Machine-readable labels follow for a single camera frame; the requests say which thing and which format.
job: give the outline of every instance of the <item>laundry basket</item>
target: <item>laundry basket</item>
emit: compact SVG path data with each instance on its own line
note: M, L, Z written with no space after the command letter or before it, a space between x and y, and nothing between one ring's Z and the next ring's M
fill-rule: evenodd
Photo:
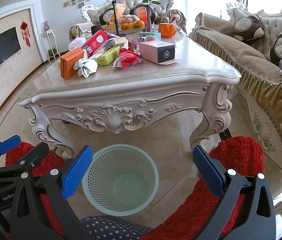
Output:
M82 179L89 202L113 216L129 216L143 210L153 200L158 185L158 169L151 157L127 144L96 152Z

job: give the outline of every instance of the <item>flower vase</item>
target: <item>flower vase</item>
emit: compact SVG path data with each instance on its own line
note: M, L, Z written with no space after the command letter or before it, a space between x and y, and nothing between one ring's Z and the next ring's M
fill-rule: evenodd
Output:
M45 21L44 23L43 23L43 30L46 32L47 30L49 30L50 29L50 26L48 25L48 21Z
M153 32L152 24L151 24L151 7L150 5L146 7L146 28L144 32Z

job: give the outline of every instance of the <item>sofa backrest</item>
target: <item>sofa backrest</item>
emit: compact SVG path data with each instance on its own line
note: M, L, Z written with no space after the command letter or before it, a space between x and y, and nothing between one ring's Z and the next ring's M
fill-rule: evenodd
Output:
M129 14L130 10L135 8L137 5L141 4L143 0L116 0L117 3L122 3L128 5L124 11L124 14ZM174 0L158 0L160 4L151 3L150 6L156 12L155 20L161 19L164 14L169 11L173 5ZM102 7L85 5L81 8L82 17L87 20L87 22L100 23L99 17L106 10L113 8L112 0L107 0Z
M266 55L274 45L278 36L282 33L282 10L279 14L266 14L263 10L256 14L251 14L243 4L238 2L227 3L227 7L228 14L231 18L230 21L233 23L240 20L245 15L254 15L260 18L265 35L261 39L250 41L249 45L260 51L263 55Z

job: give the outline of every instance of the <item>orange mug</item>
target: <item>orange mug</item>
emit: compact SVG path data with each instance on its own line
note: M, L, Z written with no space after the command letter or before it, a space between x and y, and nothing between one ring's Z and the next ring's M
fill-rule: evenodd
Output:
M159 33L162 38L171 38L177 33L177 29L172 23L160 23Z

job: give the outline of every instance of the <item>white ornate coffee table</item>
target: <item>white ornate coffee table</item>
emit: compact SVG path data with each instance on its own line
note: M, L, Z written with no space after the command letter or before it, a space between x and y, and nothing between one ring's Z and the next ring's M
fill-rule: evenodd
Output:
M184 110L203 113L190 136L192 148L228 128L232 104L227 90L239 82L240 73L181 34L162 40L176 45L179 62L157 65L142 60L126 70L99 66L87 79L75 75L68 80L60 77L60 62L50 65L18 100L32 114L34 135L73 153L72 142L53 128L54 120L119 133Z

